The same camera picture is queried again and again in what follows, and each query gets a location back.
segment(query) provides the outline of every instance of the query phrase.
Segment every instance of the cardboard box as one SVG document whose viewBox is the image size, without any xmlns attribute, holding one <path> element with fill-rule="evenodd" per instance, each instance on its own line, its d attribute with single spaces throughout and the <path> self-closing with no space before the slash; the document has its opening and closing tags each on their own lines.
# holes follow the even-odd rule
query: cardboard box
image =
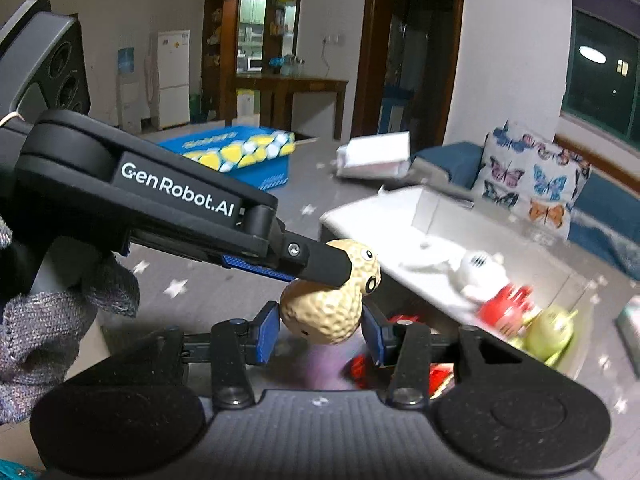
<svg viewBox="0 0 640 480">
<path fill-rule="evenodd" d="M 247 117 L 254 114 L 254 92 L 252 90 L 238 90 L 238 117 Z"/>
<path fill-rule="evenodd" d="M 409 132 L 351 139 L 337 151 L 337 176 L 345 178 L 401 178 L 410 161 Z"/>
<path fill-rule="evenodd" d="M 199 132 L 159 145 L 263 190 L 287 183 L 295 149 L 292 133 L 252 126 Z"/>
</svg>

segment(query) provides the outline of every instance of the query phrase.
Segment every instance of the red toy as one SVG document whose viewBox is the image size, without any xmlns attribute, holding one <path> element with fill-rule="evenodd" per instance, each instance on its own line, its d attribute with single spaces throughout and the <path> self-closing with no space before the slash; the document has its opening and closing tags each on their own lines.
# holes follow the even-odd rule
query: red toy
<svg viewBox="0 0 640 480">
<path fill-rule="evenodd" d="M 528 300 L 531 293 L 532 288 L 528 285 L 518 290 L 507 285 L 480 307 L 478 319 L 498 329 L 505 337 L 513 337 L 522 328 L 524 314 L 533 308 Z"/>
<path fill-rule="evenodd" d="M 420 323 L 419 316 L 393 316 L 390 320 L 391 323 Z M 366 355 L 359 355 L 351 360 L 350 375 L 351 379 L 357 384 L 360 389 L 366 390 L 370 388 L 367 377 L 373 363 Z M 429 397 L 437 397 L 442 393 L 444 388 L 453 379 L 453 365 L 438 364 L 431 365 L 431 371 L 429 372 Z"/>
</svg>

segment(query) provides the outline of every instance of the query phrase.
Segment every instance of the white refrigerator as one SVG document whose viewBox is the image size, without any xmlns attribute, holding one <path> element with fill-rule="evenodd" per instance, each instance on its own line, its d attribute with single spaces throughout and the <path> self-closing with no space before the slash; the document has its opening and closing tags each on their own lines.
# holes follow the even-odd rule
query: white refrigerator
<svg viewBox="0 0 640 480">
<path fill-rule="evenodd" d="M 152 123 L 158 129 L 189 122 L 189 31 L 159 32 L 152 38 Z"/>
</svg>

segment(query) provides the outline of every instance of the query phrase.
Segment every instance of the gray knit glove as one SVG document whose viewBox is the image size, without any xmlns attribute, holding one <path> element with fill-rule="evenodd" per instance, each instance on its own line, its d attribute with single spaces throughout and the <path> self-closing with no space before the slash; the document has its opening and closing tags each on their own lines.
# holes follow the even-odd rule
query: gray knit glove
<svg viewBox="0 0 640 480">
<path fill-rule="evenodd" d="M 11 239 L 0 218 L 0 250 Z M 133 317 L 139 304 L 138 280 L 112 254 L 80 286 L 9 301 L 0 324 L 0 424 L 28 418 L 37 400 L 65 379 L 99 308 Z"/>
</svg>

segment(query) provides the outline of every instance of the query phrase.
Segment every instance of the green toy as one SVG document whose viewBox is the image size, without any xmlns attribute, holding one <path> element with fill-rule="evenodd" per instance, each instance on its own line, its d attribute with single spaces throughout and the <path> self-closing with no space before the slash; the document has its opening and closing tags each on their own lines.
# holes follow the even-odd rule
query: green toy
<svg viewBox="0 0 640 480">
<path fill-rule="evenodd" d="M 536 359 L 553 366 L 574 335 L 574 316 L 552 304 L 531 322 L 524 339 L 524 349 Z"/>
</svg>

